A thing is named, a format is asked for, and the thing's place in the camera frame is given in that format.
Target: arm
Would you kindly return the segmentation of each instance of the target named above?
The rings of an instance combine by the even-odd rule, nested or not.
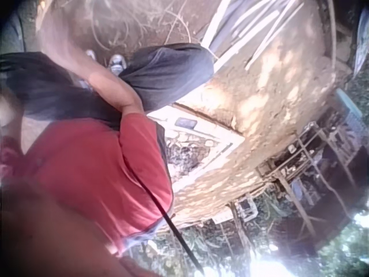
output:
[[[37,33],[42,52],[61,67],[88,81],[110,105],[128,113],[144,113],[136,92],[108,69],[89,58],[69,39],[62,9],[49,8]]]
[[[144,113],[136,92],[123,80],[88,57],[81,49],[70,46],[70,57],[63,67],[87,80],[95,91],[123,115]]]

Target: shoe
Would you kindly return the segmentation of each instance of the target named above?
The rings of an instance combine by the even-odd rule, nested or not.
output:
[[[125,58],[119,54],[113,55],[110,58],[108,68],[114,75],[119,76],[127,68]]]
[[[85,53],[86,53],[87,56],[89,56],[94,61],[96,61],[96,54],[95,54],[95,52],[93,50],[87,49]]]
[[[91,49],[87,49],[86,50],[86,55],[89,56],[90,58],[92,58],[95,62],[96,62],[96,54],[93,50]],[[89,83],[83,79],[79,79],[78,81],[80,83],[80,86],[85,88],[85,89],[88,89],[90,91],[93,91],[93,88],[89,85]]]

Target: wooden structure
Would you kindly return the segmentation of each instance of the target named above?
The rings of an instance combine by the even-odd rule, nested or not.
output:
[[[349,113],[330,126],[310,123],[302,134],[296,134],[296,141],[290,145],[289,151],[267,160],[256,169],[265,182],[279,181],[300,213],[300,217],[284,218],[271,230],[285,255],[314,254],[351,221],[358,203],[366,199],[368,149],[350,128],[350,125],[355,125],[348,122],[351,116]],[[327,149],[338,165],[331,175],[319,167],[322,160],[319,152]],[[291,183],[308,168],[314,169],[314,175],[318,176],[327,193],[320,195],[314,203],[299,179],[301,191],[309,204],[306,210]]]

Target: wooden plank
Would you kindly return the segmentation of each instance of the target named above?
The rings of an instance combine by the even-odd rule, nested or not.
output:
[[[312,226],[311,220],[308,217],[307,212],[305,211],[304,207],[302,207],[300,201],[297,199],[296,195],[292,191],[292,189],[289,186],[287,180],[284,178],[284,176],[282,175],[282,173],[279,170],[277,170],[274,174],[279,179],[279,181],[281,182],[282,186],[284,187],[284,189],[286,190],[286,192],[290,196],[292,202],[294,203],[294,205],[298,209],[299,213],[301,214],[301,217],[304,220],[304,223],[305,223],[307,229],[309,230],[311,236],[312,237],[316,237],[317,234],[316,234],[316,232],[314,230],[314,227]]]
[[[309,154],[308,150],[306,150],[306,148],[305,148],[304,144],[302,143],[301,139],[299,138],[299,136],[297,136],[297,135],[296,135],[296,137],[297,137],[297,140],[298,140],[298,142],[299,142],[300,146],[304,149],[304,152],[305,152],[306,156],[308,157],[308,159],[310,160],[310,162],[311,162],[312,166],[315,168],[315,171],[319,174],[319,177],[320,177],[320,179],[322,180],[322,182],[325,184],[325,186],[326,186],[326,187],[327,187],[331,192],[333,192],[333,193],[334,193],[334,195],[336,195],[337,200],[340,202],[340,204],[341,204],[342,208],[344,209],[344,211],[345,211],[345,213],[346,213],[347,217],[351,218],[351,217],[350,217],[350,214],[348,213],[348,210],[347,210],[347,208],[346,208],[346,205],[345,205],[345,203],[344,203],[343,199],[341,198],[341,196],[338,194],[338,192],[337,192],[335,189],[333,189],[333,188],[329,185],[328,181],[324,178],[324,176],[323,176],[322,172],[320,171],[320,169],[318,168],[318,166],[314,163],[314,160],[313,160],[313,159],[312,159],[312,157],[310,156],[310,154]]]

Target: cable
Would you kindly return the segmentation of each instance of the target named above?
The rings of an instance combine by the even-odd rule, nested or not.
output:
[[[150,195],[151,199],[154,201],[155,205],[157,206],[157,208],[161,212],[163,218],[168,223],[170,229],[173,231],[174,235],[176,236],[176,238],[178,239],[179,243],[182,245],[182,247],[186,251],[187,255],[190,257],[191,261],[194,263],[194,265],[197,268],[197,270],[199,270],[199,272],[201,272],[202,275],[205,276],[204,269],[202,268],[201,264],[196,259],[194,253],[191,251],[191,249],[187,245],[186,241],[183,239],[182,235],[180,234],[180,232],[178,231],[178,229],[175,227],[175,225],[173,224],[172,220],[169,218],[168,214],[166,213],[166,211],[164,210],[164,208],[161,206],[161,204],[159,203],[159,201],[157,200],[157,198],[155,197],[155,195],[144,185],[144,183],[142,183],[142,181],[139,179],[139,177],[130,168],[130,166],[128,165],[128,163],[126,163],[126,164],[127,164],[128,168],[130,169],[130,172],[133,174],[133,177],[138,181],[138,183],[143,187],[143,189],[145,189],[145,191],[147,192],[147,194]]]

